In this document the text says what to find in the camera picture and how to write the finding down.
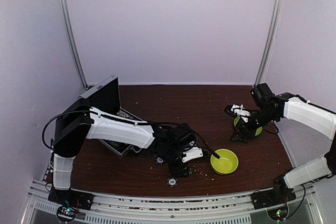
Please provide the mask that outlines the purple 500 chip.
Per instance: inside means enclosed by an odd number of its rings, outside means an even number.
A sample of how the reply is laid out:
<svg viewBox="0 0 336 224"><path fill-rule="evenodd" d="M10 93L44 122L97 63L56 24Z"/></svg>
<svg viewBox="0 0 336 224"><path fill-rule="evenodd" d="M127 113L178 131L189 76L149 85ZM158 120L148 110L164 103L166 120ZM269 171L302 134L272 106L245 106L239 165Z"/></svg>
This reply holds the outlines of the purple 500 chip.
<svg viewBox="0 0 336 224"><path fill-rule="evenodd" d="M161 159L160 157L158 157L158 158L156 159L156 163L159 164L159 165L162 165L162 164L164 164L164 160Z"/></svg>
<svg viewBox="0 0 336 224"><path fill-rule="evenodd" d="M177 185L177 182L178 180L176 178L171 177L167 180L167 185L170 187L175 187Z"/></svg>

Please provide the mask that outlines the purple 500 chip front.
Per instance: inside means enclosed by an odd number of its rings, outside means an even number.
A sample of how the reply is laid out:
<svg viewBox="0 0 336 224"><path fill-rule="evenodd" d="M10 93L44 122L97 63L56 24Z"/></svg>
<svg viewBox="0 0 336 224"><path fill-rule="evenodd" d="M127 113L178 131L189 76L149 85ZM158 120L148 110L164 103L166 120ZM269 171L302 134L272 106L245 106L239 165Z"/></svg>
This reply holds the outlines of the purple 500 chip front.
<svg viewBox="0 0 336 224"><path fill-rule="evenodd" d="M167 185L170 187L175 187L177 185L177 182L178 180L176 178L171 177L167 180Z"/></svg>

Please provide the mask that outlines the aluminium poker case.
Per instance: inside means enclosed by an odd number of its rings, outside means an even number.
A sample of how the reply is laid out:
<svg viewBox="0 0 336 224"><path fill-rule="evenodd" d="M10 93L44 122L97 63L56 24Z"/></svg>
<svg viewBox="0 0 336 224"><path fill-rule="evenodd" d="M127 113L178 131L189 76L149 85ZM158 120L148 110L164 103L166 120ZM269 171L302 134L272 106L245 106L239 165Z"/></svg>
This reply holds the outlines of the aluminium poker case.
<svg viewBox="0 0 336 224"><path fill-rule="evenodd" d="M111 75L99 84L87 87L84 93L82 93L78 98L88 99L90 106L107 112L108 114L117 115L131 120L142 120L122 108L119 92L119 80L116 75ZM141 151L139 147L127 143L103 139L98 139L98 141L120 157L126 156L129 152L139 153Z"/></svg>

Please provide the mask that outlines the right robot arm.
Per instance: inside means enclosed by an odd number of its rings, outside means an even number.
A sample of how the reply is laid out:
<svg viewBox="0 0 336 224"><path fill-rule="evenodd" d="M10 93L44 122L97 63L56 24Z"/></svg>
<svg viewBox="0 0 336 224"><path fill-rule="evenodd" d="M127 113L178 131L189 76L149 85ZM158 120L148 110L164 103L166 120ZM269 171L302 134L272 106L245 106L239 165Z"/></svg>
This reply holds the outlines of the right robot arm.
<svg viewBox="0 0 336 224"><path fill-rule="evenodd" d="M254 86L250 94L257 109L247 109L237 104L229 104L224 109L226 114L237 119L231 141L246 143L256 136L258 129L281 120L284 120L279 125L281 138L286 142L299 141L297 144L288 143L291 154L316 147L314 137L327 140L326 144L317 148L316 154L313 151L300 154L295 158L299 167L274 180L273 189L269 192L272 203L281 203L297 186L335 176L335 112L313 104L298 94L274 94L266 83Z"/></svg>

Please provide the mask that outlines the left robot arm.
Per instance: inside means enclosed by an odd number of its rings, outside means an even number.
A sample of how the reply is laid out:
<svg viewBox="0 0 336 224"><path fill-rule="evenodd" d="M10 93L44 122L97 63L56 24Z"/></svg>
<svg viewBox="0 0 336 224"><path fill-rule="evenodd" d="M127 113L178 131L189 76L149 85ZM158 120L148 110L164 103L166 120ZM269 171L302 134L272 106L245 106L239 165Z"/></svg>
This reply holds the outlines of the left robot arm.
<svg viewBox="0 0 336 224"><path fill-rule="evenodd" d="M54 139L44 145L51 151L54 170L52 192L64 205L71 205L76 197L71 190L73 163L85 140L107 140L135 146L141 150L153 148L167 162L171 176L189 177L188 162L203 157L211 149L204 138L186 123L132 120L109 114L79 99L67 110L49 119L41 133L55 123Z"/></svg>

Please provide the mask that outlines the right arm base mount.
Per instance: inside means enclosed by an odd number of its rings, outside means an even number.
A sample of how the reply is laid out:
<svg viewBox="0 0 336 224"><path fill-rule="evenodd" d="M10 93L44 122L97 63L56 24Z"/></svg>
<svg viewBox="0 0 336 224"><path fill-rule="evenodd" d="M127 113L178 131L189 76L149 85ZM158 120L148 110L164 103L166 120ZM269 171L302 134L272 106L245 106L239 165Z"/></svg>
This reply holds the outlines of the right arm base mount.
<svg viewBox="0 0 336 224"><path fill-rule="evenodd" d="M294 189L288 188L282 178L275 179L272 189L254 191L251 200L254 209L267 208L268 217L273 221L285 221L289 216L288 202L296 199Z"/></svg>

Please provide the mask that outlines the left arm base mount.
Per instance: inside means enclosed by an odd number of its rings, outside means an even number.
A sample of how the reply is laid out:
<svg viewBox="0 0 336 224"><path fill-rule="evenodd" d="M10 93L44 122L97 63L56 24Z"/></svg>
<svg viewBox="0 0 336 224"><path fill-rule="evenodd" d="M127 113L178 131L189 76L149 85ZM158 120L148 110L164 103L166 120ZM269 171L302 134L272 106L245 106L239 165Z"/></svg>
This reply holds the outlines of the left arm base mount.
<svg viewBox="0 0 336 224"><path fill-rule="evenodd" d="M77 190L57 190L51 184L48 200L59 204L56 217L61 222L71 222L79 215L80 210L90 210L94 195Z"/></svg>

